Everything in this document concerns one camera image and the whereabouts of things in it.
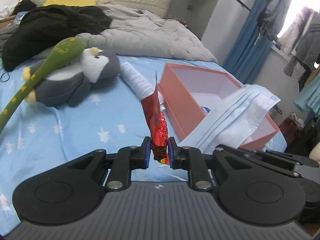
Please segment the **black clothing pile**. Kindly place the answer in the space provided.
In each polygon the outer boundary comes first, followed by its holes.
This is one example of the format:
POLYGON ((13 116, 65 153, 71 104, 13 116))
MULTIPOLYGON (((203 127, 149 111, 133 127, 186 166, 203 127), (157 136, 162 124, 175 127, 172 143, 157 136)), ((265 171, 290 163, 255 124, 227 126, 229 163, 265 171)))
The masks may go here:
POLYGON ((65 38, 81 33, 99 34, 109 29, 112 18, 96 6, 48 5, 26 13, 2 46, 3 68, 12 72, 18 65, 65 38))

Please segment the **red foil snack packet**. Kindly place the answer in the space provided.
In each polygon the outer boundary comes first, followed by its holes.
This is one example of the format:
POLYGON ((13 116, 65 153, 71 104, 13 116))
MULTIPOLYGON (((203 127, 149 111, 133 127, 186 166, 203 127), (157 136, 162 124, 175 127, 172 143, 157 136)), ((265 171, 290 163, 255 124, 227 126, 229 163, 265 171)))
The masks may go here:
POLYGON ((151 150, 156 161, 169 165, 168 128, 165 116, 161 112, 157 80, 151 91, 150 95, 141 100, 146 123, 150 130, 151 150))

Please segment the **green plush stick toy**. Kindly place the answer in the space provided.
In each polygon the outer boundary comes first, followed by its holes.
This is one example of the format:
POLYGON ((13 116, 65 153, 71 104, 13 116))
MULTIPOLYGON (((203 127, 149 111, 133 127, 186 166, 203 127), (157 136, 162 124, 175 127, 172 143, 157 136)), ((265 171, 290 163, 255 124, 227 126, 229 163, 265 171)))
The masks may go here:
POLYGON ((78 37, 66 38, 59 42, 52 49, 48 57, 40 65, 37 71, 32 74, 27 81, 25 81, 22 87, 10 99, 6 107, 1 112, 1 132, 5 128, 6 124, 8 123, 18 106, 31 92, 33 87, 53 71, 61 68, 65 64, 76 60, 82 54, 84 49, 85 44, 78 37))

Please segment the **yellow pillow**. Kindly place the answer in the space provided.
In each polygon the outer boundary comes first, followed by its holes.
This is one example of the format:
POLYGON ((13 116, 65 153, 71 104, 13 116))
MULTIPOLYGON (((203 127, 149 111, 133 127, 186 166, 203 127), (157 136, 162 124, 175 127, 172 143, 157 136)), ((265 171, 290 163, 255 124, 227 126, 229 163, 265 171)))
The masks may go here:
POLYGON ((94 6, 97 0, 46 0, 43 6, 49 5, 66 5, 74 7, 94 6))

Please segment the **blue star bedsheet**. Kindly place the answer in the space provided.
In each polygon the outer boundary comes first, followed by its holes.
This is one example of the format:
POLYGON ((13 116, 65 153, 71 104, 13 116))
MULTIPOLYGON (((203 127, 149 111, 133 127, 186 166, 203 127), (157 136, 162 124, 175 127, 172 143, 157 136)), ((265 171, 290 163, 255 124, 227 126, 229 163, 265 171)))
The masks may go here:
MULTIPOLYGON (((21 64, 1 82, 1 110, 23 85, 22 70, 40 60, 21 64)), ((214 62, 170 60, 156 57, 119 56, 150 83, 161 79, 166 63, 191 65, 226 72, 214 62)), ((22 181, 96 149, 117 153, 122 147, 141 145, 150 131, 140 103, 118 77, 109 86, 92 89, 76 107, 46 107, 22 102, 1 133, 1 235, 20 224, 12 193, 22 181)), ((187 172, 172 170, 153 160, 147 170, 134 170, 133 181, 186 181, 187 172)))

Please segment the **blue curtain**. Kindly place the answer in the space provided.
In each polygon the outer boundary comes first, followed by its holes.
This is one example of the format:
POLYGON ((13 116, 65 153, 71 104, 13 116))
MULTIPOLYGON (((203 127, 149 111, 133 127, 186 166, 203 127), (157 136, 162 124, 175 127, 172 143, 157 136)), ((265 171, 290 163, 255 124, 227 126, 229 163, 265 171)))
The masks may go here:
POLYGON ((271 41, 266 35, 256 40, 259 33, 258 16, 267 0, 255 0, 252 10, 241 29, 222 67, 242 83, 252 84, 270 52, 271 41))

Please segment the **blue plastic tissue pack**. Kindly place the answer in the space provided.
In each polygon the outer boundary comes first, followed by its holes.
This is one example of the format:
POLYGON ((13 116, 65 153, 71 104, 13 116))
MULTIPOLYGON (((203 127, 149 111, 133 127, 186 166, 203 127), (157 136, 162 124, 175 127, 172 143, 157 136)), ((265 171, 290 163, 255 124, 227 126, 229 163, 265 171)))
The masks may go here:
POLYGON ((201 106, 201 109, 205 115, 207 115, 210 112, 210 108, 208 107, 201 106))

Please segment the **grey penguin plush toy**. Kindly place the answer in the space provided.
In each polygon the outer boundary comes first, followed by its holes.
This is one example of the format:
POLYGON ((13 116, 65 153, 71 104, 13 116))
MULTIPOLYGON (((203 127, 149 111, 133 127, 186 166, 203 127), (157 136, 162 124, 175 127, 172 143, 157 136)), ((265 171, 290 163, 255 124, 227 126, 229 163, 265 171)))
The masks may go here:
POLYGON ((44 77, 24 99, 48 107, 67 104, 75 107, 90 90, 110 85, 120 74, 117 55, 96 47, 86 48, 75 61, 44 77))

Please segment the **white towel roll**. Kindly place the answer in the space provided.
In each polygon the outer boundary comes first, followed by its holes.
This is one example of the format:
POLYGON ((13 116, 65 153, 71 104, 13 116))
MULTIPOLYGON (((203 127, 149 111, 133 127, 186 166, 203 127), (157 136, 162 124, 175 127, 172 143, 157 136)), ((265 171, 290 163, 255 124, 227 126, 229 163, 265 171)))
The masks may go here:
POLYGON ((152 100, 158 101, 159 111, 164 113, 164 97, 157 88, 157 84, 150 83, 136 68, 125 62, 120 67, 121 78, 131 88, 134 94, 139 98, 142 106, 152 105, 152 100))

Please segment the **pink cardboard box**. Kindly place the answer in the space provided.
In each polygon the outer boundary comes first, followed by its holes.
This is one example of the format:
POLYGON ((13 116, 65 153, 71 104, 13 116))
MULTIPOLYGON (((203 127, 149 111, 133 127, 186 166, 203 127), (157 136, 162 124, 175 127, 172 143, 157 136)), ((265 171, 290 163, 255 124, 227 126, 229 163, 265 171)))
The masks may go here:
POLYGON ((201 106, 211 110, 218 101, 243 86, 225 72, 166 63, 159 88, 179 141, 186 138, 206 116, 201 106))

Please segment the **white face mask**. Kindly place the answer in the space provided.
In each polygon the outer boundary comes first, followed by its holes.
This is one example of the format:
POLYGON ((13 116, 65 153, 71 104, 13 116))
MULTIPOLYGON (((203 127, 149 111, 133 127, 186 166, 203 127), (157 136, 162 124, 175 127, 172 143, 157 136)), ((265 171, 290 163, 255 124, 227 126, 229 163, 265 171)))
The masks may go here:
POLYGON ((258 150, 279 131, 268 112, 280 98, 259 85, 244 85, 210 110, 179 145, 211 154, 219 144, 258 150))

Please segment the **hanging clothes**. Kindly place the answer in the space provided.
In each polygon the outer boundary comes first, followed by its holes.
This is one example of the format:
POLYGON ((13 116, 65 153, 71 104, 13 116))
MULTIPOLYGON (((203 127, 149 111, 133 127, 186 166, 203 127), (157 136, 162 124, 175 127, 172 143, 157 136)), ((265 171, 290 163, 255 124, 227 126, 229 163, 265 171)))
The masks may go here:
POLYGON ((298 80, 300 111, 319 114, 319 0, 291 0, 284 25, 276 36, 280 51, 290 59, 283 72, 291 77, 298 65, 304 73, 298 80))

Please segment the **grey duvet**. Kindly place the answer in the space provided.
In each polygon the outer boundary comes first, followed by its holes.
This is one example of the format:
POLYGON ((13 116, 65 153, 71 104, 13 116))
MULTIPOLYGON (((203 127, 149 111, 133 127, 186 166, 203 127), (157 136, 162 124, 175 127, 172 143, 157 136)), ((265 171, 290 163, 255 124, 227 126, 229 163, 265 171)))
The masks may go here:
POLYGON ((176 20, 165 20, 147 10, 119 4, 98 6, 112 19, 97 35, 81 33, 87 48, 111 50, 117 55, 160 57, 218 63, 195 34, 176 20))

